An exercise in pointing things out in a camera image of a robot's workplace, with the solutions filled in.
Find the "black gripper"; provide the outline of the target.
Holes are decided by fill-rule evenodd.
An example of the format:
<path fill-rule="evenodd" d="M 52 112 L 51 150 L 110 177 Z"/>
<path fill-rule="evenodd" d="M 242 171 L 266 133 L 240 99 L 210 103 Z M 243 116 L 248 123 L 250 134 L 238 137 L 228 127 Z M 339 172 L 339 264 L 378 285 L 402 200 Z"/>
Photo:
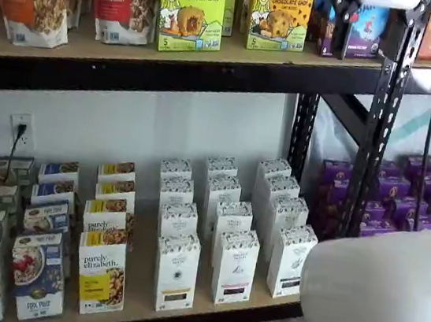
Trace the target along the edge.
<path fill-rule="evenodd" d="M 330 0 L 336 13 L 335 28 L 333 30 L 331 51 L 334 57 L 345 59 L 347 44 L 351 31 L 351 14 L 361 6 L 361 0 Z"/>

